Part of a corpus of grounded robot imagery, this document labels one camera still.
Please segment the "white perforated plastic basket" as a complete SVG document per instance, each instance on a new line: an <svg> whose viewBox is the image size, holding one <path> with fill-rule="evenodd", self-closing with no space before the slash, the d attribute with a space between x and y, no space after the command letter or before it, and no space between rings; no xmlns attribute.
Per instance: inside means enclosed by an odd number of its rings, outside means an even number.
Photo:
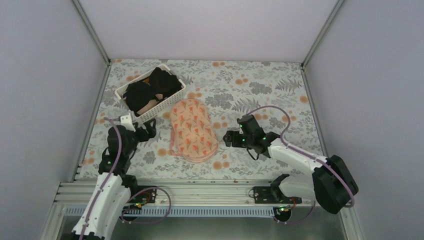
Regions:
<svg viewBox="0 0 424 240"><path fill-rule="evenodd" d="M182 79L162 63L118 87L114 93L132 121L141 124L182 100L185 89Z"/></svg>

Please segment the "floral patterned table mat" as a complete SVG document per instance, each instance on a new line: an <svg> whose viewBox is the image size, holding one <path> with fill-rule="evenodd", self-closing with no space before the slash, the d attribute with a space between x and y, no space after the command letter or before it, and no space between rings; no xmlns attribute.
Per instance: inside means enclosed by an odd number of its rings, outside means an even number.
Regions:
<svg viewBox="0 0 424 240"><path fill-rule="evenodd" d="M101 156L107 147L110 124L127 113L115 90L160 64L167 65L186 85L184 98L203 102L213 131L221 139L227 130L237 130L237 118L254 111L266 132L280 133L313 154L322 153L316 124L305 88L301 66L291 62L212 60L113 60L94 122L87 151L79 168L80 179L98 175ZM296 167L260 156L254 151L219 144L216 154L202 163L191 163L170 150L170 109L157 115L157 135L138 145L128 173L139 179L160 180L273 180L280 174L302 176Z"/></svg>

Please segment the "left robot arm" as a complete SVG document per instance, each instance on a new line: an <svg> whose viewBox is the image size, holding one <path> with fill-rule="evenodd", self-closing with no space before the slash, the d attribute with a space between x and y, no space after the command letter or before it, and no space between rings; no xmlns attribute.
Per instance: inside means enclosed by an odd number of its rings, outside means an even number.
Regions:
<svg viewBox="0 0 424 240"><path fill-rule="evenodd" d="M101 155L96 185L81 218L73 227L72 240L109 240L125 204L139 197L138 182L128 174L138 144L156 136L156 119L128 130L113 124Z"/></svg>

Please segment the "black bra in basket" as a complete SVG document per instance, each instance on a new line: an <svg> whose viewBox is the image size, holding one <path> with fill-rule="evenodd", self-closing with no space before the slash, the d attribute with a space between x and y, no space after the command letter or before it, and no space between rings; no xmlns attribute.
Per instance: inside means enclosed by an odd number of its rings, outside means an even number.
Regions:
<svg viewBox="0 0 424 240"><path fill-rule="evenodd" d="M177 76L156 67L145 79L129 84L122 98L139 117L181 89Z"/></svg>

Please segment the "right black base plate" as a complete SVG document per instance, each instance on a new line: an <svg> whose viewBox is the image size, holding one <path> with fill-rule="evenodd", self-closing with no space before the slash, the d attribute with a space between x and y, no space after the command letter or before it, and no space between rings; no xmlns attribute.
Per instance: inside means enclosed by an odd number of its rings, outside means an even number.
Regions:
<svg viewBox="0 0 424 240"><path fill-rule="evenodd" d="M271 186L254 186L253 198L256 204L301 204L299 197L287 197Z"/></svg>

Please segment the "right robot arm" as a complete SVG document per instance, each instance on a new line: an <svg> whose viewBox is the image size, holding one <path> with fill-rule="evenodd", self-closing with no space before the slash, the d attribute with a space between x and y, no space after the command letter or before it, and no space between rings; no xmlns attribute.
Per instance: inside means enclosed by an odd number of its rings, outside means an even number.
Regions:
<svg viewBox="0 0 424 240"><path fill-rule="evenodd" d="M312 154L293 145L275 132L265 132L253 115L237 119L239 130L228 130L223 137L227 147L255 151L259 156L282 161L297 168L303 175L283 173L270 183L267 196L255 202L282 204L290 198L312 200L331 214L351 207L359 188L344 160L332 155Z"/></svg>

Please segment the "aluminium front rail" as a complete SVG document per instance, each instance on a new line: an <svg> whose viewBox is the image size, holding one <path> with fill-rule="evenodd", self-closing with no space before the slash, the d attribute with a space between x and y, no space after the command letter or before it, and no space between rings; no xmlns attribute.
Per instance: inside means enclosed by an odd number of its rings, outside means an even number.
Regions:
<svg viewBox="0 0 424 240"><path fill-rule="evenodd" d="M251 189L256 186L269 186L268 180L200 180L188 181L146 181L140 179L142 186L157 186L168 192L173 206L195 207L253 207ZM96 182L75 181L59 184L53 203L55 205L85 205L89 202Z"/></svg>

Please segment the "pink floral laundry bag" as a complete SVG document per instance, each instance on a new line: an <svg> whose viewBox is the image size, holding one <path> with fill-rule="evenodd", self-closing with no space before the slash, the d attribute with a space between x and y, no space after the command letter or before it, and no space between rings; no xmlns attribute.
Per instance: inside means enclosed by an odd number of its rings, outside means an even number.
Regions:
<svg viewBox="0 0 424 240"><path fill-rule="evenodd" d="M170 151L191 163L209 160L217 151L219 141L206 105L197 99L183 99L170 111Z"/></svg>

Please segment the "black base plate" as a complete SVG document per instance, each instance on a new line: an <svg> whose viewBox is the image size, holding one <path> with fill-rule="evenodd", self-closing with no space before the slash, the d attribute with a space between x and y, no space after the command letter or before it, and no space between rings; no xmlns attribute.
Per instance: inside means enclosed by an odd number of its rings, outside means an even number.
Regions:
<svg viewBox="0 0 424 240"><path fill-rule="evenodd" d="M154 204L156 202L157 187L153 185L138 185L131 190L128 203L131 204Z"/></svg>
<svg viewBox="0 0 424 240"><path fill-rule="evenodd" d="M299 197L287 197L271 186L254 186L253 198L256 204L301 204Z"/></svg>

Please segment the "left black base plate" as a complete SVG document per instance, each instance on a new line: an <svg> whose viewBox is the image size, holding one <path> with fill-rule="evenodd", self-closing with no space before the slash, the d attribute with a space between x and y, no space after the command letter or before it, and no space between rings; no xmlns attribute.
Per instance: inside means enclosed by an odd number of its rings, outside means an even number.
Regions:
<svg viewBox="0 0 424 240"><path fill-rule="evenodd" d="M128 203L131 204L154 204L156 202L157 187L153 185L138 185L131 190Z"/></svg>

